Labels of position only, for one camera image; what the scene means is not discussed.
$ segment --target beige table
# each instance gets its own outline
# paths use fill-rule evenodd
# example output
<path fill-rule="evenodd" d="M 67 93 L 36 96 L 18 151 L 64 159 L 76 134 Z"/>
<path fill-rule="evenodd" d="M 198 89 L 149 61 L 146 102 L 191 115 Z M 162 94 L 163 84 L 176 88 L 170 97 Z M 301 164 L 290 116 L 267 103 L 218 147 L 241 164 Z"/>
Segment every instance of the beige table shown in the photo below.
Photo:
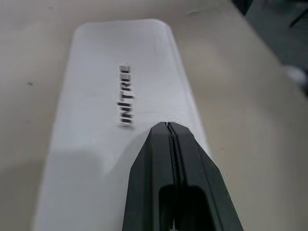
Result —
<path fill-rule="evenodd" d="M 308 102 L 229 2 L 203 4 L 187 15 L 177 0 L 2 1 L 0 230 L 30 230 L 72 32 L 135 18 L 172 26 L 244 230 L 308 230 Z"/>

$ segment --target table surface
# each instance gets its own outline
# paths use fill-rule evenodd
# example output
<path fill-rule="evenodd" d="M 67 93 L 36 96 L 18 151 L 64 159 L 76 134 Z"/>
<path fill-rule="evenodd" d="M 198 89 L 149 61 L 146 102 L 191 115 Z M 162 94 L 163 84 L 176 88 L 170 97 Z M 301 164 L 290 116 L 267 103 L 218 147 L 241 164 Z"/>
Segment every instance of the table surface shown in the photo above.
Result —
<path fill-rule="evenodd" d="M 307 100 L 230 2 L 195 2 L 1 3 L 0 230 L 30 230 L 74 29 L 140 18 L 173 29 L 244 230 L 307 230 Z"/>

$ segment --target unitree logo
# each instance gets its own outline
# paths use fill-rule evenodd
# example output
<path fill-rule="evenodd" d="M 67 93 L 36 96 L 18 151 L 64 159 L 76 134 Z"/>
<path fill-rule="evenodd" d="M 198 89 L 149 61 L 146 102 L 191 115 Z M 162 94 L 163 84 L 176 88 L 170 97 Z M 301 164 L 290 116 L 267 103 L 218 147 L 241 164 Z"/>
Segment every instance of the unitree logo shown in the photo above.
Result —
<path fill-rule="evenodd" d="M 134 99 L 131 93 L 131 73 L 130 66 L 121 65 L 119 67 L 120 76 L 120 101 L 117 105 L 120 106 L 120 122 L 124 125 L 132 124 L 132 100 Z"/>

